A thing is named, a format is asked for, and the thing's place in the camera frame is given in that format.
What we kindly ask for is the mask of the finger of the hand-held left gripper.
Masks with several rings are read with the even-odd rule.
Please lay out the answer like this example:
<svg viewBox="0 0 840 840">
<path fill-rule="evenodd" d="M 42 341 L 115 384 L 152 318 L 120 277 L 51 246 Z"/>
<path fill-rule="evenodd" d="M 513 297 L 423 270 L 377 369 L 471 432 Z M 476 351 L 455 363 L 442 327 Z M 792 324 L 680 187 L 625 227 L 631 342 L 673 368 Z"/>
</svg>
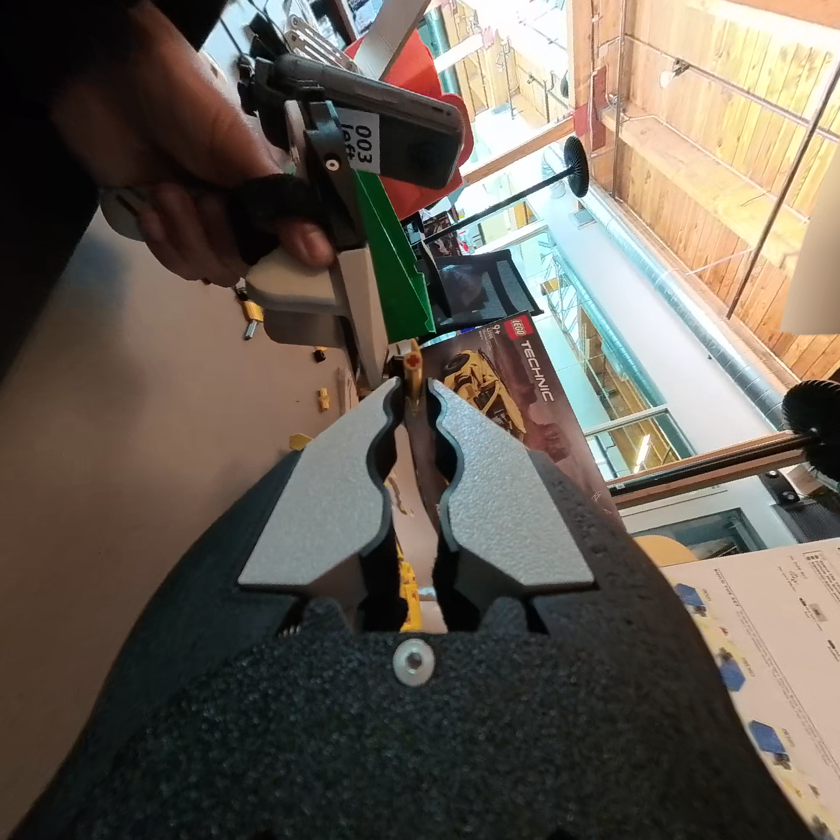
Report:
<svg viewBox="0 0 840 840">
<path fill-rule="evenodd" d="M 371 253 L 338 253 L 331 279 L 340 313 L 350 323 L 364 378 L 376 389 L 382 383 L 389 340 Z"/>
<path fill-rule="evenodd" d="M 269 253 L 246 276 L 248 297 L 265 313 L 266 333 L 279 344 L 345 346 L 346 297 L 330 269 L 303 265 L 288 253 Z"/>
</svg>

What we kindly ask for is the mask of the black metal pole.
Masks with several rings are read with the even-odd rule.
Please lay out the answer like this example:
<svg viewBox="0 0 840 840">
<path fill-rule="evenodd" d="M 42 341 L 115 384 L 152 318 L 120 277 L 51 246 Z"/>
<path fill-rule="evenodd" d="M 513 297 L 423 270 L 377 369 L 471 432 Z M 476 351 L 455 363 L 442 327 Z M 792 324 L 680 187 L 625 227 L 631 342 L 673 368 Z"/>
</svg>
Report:
<svg viewBox="0 0 840 840">
<path fill-rule="evenodd" d="M 483 211 L 473 213 L 467 217 L 453 222 L 445 232 L 457 232 L 472 224 L 478 224 L 485 219 L 508 210 L 529 198 L 531 195 L 540 192 L 542 189 L 552 187 L 561 182 L 567 182 L 572 193 L 578 198 L 585 196 L 590 186 L 590 166 L 581 140 L 574 134 L 567 136 L 563 142 L 563 162 L 565 168 L 557 171 L 540 182 L 513 193 L 507 198 L 491 204 Z"/>
<path fill-rule="evenodd" d="M 839 384 L 834 381 L 803 381 L 791 388 L 782 401 L 785 429 L 795 434 L 814 433 L 819 438 L 805 450 L 801 464 L 813 467 L 828 482 L 839 480 Z"/>
</svg>

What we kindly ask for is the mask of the gold brick with metal pin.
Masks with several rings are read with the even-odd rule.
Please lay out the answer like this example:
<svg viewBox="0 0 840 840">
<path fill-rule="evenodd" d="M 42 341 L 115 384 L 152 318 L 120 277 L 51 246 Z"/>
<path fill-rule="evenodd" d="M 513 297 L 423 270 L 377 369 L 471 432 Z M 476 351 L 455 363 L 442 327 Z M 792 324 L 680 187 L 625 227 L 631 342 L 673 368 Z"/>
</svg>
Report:
<svg viewBox="0 0 840 840">
<path fill-rule="evenodd" d="M 251 300 L 243 282 L 238 283 L 234 287 L 234 294 L 241 306 L 246 321 L 243 340 L 251 341 L 264 324 L 264 310 L 259 304 Z"/>
</svg>

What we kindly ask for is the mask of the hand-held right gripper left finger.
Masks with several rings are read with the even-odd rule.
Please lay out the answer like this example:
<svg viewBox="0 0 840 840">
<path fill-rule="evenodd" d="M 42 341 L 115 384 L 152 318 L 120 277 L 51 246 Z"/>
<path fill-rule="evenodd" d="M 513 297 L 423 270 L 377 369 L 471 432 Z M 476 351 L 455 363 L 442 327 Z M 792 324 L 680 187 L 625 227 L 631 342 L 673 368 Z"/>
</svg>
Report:
<svg viewBox="0 0 840 840">
<path fill-rule="evenodd" d="M 365 632 L 403 625 L 392 499 L 403 381 L 393 377 L 299 454 L 238 585 L 332 598 Z"/>
</svg>

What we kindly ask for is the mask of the person's left hand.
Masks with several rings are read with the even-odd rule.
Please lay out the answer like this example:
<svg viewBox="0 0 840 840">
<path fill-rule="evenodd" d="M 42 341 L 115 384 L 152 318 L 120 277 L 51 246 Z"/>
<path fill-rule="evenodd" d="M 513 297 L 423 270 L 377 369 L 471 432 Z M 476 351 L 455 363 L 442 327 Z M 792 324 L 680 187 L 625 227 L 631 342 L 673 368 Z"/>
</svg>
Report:
<svg viewBox="0 0 840 840">
<path fill-rule="evenodd" d="M 220 287 L 247 272 L 221 189 L 281 168 L 197 51 L 153 2 L 128 12 L 124 57 L 59 89 L 50 117 L 98 186 L 147 187 L 138 226 L 171 273 Z"/>
</svg>

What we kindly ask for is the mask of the black mesh office chair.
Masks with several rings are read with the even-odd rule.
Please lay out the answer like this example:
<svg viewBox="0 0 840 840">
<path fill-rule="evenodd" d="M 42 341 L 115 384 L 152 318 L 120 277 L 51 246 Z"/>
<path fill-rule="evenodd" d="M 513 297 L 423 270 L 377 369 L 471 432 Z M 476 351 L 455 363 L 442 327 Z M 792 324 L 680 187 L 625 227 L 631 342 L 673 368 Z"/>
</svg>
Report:
<svg viewBox="0 0 840 840">
<path fill-rule="evenodd" d="M 434 334 L 477 329 L 520 313 L 543 314 L 509 248 L 416 260 L 432 308 Z"/>
</svg>

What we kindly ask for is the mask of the black yellow brick subassembly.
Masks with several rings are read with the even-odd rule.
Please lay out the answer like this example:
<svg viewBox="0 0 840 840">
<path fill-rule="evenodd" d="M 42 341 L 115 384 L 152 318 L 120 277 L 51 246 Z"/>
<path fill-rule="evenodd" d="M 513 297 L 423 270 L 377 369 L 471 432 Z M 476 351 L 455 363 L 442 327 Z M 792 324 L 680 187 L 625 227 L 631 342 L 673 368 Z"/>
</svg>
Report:
<svg viewBox="0 0 840 840">
<path fill-rule="evenodd" d="M 403 382 L 405 399 L 413 415 L 417 415 L 424 401 L 426 376 L 424 357 L 416 339 L 405 339 L 389 346 L 385 372 L 398 376 Z"/>
</svg>

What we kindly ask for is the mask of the printed instruction sheet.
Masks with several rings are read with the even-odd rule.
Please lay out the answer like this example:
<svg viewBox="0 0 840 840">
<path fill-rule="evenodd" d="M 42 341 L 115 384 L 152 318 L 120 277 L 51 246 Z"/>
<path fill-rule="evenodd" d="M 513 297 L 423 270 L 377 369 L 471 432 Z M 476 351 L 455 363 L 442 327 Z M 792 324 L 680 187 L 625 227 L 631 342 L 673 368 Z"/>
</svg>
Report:
<svg viewBox="0 0 840 840">
<path fill-rule="evenodd" d="M 774 782 L 814 838 L 839 838 L 839 540 L 662 572 Z"/>
</svg>

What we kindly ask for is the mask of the red plastic tote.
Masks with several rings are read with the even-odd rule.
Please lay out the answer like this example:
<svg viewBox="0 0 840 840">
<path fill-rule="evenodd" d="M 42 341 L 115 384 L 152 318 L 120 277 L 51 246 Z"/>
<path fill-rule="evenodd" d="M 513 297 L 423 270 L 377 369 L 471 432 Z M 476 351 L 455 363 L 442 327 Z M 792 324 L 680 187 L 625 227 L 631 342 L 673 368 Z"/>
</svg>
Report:
<svg viewBox="0 0 840 840">
<path fill-rule="evenodd" d="M 464 126 L 464 141 L 452 176 L 446 185 L 432 188 L 396 179 L 396 166 L 403 163 L 404 152 L 410 151 L 413 138 L 417 134 L 410 133 L 408 129 L 401 129 L 392 119 L 381 117 L 379 176 L 395 215 L 403 222 L 420 210 L 436 204 L 464 184 L 459 168 L 472 154 L 475 140 L 464 99 L 458 91 L 449 92 L 444 89 L 435 69 L 432 53 L 418 32 L 413 33 L 406 42 L 386 75 L 385 82 L 454 107 Z"/>
</svg>

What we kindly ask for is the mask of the yellow brick car model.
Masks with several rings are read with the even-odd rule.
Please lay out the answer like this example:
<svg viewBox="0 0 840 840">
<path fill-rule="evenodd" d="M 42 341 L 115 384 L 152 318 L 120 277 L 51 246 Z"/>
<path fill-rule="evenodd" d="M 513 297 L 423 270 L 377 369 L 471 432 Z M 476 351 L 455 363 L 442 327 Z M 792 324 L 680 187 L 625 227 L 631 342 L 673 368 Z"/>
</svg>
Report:
<svg viewBox="0 0 840 840">
<path fill-rule="evenodd" d="M 399 554 L 400 590 L 399 596 L 406 604 L 406 618 L 402 633 L 417 633 L 423 630 L 423 615 L 417 578 L 412 565 Z"/>
</svg>

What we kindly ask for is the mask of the wooden post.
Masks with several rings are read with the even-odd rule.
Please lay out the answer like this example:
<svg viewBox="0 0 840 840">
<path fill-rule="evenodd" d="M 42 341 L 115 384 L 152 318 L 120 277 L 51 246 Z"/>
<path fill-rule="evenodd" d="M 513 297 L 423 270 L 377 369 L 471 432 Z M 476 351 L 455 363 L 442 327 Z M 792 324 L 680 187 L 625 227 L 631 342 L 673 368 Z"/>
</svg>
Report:
<svg viewBox="0 0 840 840">
<path fill-rule="evenodd" d="M 637 507 L 797 466 L 818 443 L 814 433 L 779 432 L 612 479 L 607 487 L 618 508 Z"/>
</svg>

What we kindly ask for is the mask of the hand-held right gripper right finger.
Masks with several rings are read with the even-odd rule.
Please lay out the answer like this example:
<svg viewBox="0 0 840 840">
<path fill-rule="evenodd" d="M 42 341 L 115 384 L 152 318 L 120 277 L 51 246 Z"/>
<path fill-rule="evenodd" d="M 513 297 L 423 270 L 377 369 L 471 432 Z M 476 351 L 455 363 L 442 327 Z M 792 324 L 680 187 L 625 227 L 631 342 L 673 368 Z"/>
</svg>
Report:
<svg viewBox="0 0 840 840">
<path fill-rule="evenodd" d="M 586 592 L 594 574 L 529 449 L 441 381 L 427 381 L 438 502 L 433 586 L 450 633 L 499 599 Z"/>
</svg>

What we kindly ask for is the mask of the green plastic bin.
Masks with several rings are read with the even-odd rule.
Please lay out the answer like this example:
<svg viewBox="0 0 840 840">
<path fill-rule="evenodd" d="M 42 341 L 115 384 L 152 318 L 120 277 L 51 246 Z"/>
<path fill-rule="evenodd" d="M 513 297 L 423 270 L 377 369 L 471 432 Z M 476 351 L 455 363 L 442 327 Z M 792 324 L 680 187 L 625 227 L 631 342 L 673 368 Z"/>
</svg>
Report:
<svg viewBox="0 0 840 840">
<path fill-rule="evenodd" d="M 353 177 L 389 341 L 434 335 L 425 276 L 380 177 L 365 171 Z"/>
</svg>

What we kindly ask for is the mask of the grey desk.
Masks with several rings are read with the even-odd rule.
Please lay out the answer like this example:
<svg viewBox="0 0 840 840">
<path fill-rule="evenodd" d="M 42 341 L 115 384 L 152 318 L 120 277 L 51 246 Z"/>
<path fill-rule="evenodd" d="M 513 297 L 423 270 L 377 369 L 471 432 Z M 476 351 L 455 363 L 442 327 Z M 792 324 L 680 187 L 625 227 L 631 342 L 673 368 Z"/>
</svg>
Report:
<svg viewBox="0 0 840 840">
<path fill-rule="evenodd" d="M 290 435 L 340 417 L 344 351 L 316 364 L 244 331 L 231 290 L 174 277 L 96 212 L 3 379 L 2 838 L 172 566 Z"/>
</svg>

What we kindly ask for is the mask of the car set box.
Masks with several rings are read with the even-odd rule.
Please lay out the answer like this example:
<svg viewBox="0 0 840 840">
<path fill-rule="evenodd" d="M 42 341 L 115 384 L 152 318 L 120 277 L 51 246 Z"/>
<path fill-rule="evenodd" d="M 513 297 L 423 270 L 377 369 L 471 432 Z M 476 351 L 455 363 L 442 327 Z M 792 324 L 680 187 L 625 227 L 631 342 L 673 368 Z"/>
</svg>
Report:
<svg viewBox="0 0 840 840">
<path fill-rule="evenodd" d="M 529 313 L 427 343 L 422 353 L 428 378 L 544 453 L 600 510 L 621 519 Z"/>
</svg>

